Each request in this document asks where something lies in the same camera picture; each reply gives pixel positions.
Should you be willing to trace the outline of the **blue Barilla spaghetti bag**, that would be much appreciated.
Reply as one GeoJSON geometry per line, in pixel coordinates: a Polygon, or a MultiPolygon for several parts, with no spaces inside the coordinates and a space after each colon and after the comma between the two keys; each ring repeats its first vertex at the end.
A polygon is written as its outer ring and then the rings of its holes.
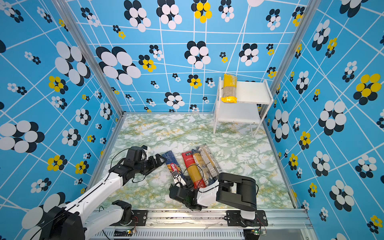
{"type": "Polygon", "coordinates": [[[162,154],[162,156],[167,159],[166,165],[167,165],[167,168],[169,169],[169,172],[173,178],[174,183],[175,183],[175,174],[180,174],[181,176],[183,176],[184,180],[186,181],[186,183],[187,183],[186,186],[190,187],[191,181],[185,177],[174,153],[172,151],[168,151],[168,152],[162,154]]]}

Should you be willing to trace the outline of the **yellow spaghetti bag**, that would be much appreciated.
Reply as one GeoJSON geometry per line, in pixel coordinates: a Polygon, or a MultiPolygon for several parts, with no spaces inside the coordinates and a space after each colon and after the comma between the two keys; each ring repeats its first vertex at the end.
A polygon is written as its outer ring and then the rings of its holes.
{"type": "Polygon", "coordinates": [[[223,103],[237,103],[237,80],[238,78],[233,75],[224,74],[223,79],[223,103]]]}

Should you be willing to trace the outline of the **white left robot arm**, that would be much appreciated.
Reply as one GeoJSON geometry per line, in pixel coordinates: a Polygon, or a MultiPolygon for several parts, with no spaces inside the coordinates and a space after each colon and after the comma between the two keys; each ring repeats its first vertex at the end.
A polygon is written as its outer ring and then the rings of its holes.
{"type": "Polygon", "coordinates": [[[149,175],[166,162],[157,154],[147,160],[128,162],[121,159],[107,176],[93,186],[84,196],[64,207],[53,207],[44,225],[31,238],[39,240],[89,240],[98,232],[116,223],[137,224],[131,204],[115,201],[107,209],[94,213],[112,193],[132,181],[136,174],[149,175]]]}

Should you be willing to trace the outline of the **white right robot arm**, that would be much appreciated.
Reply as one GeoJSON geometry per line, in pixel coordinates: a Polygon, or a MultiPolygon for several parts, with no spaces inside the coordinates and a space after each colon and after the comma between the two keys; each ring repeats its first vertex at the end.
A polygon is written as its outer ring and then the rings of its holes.
{"type": "Polygon", "coordinates": [[[214,203],[240,210],[242,220],[256,219],[259,186],[253,178],[220,173],[215,182],[205,188],[188,188],[180,183],[170,186],[169,197],[188,209],[201,211],[214,203]]]}

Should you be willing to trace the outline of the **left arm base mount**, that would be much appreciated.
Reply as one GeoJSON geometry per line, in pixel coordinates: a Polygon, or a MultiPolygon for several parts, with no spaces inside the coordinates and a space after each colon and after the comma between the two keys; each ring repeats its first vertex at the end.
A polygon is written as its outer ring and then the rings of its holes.
{"type": "Polygon", "coordinates": [[[114,227],[144,227],[148,218],[148,210],[132,210],[132,218],[130,222],[119,221],[112,224],[114,227]]]}

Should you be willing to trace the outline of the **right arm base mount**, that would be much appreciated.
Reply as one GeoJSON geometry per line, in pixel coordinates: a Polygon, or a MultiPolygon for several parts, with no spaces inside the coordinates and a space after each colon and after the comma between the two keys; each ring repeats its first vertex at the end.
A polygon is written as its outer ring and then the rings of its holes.
{"type": "Polygon", "coordinates": [[[229,227],[267,227],[269,225],[265,211],[228,210],[224,216],[229,227]]]}

